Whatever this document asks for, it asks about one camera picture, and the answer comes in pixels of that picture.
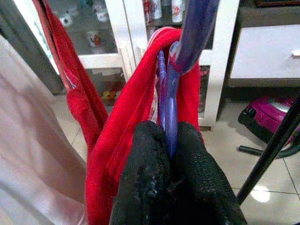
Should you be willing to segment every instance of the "white curtain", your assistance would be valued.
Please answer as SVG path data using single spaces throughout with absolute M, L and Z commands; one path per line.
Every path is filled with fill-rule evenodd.
M 2 36 L 0 46 L 0 219 L 85 224 L 85 163 L 56 120 L 54 97 Z

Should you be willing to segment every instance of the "white drawer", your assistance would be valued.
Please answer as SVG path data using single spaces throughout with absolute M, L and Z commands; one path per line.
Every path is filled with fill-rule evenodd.
M 230 78 L 300 78 L 300 25 L 243 28 Z

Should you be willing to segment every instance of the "glass shelf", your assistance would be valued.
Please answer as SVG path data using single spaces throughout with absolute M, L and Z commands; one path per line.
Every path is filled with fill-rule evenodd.
M 104 0 L 49 0 L 78 55 L 117 53 Z

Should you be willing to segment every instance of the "glass cabinet door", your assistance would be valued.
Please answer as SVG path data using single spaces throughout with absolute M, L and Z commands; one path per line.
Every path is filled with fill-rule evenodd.
M 31 31 L 55 67 L 31 0 L 14 0 Z M 110 113 L 135 69 L 122 0 L 48 0 Z
M 32 1 L 14 2 L 37 39 L 45 40 Z M 48 3 L 86 69 L 121 68 L 126 81 L 130 78 L 135 59 L 123 0 L 48 0 Z

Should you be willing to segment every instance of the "towel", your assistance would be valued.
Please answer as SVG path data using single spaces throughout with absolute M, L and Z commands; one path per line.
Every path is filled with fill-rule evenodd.
M 165 55 L 171 44 L 179 40 L 180 29 L 164 28 L 156 32 L 112 112 L 107 112 L 97 91 L 80 63 L 65 29 L 52 13 L 48 3 L 41 4 L 46 15 L 56 53 L 72 89 L 67 92 L 68 107 L 80 123 L 88 146 L 86 206 L 89 224 L 109 224 L 113 198 L 118 192 L 121 174 L 130 153 L 134 128 L 148 120 L 153 110 L 157 54 Z M 181 76 L 177 93 L 178 122 L 198 127 L 200 69 Z

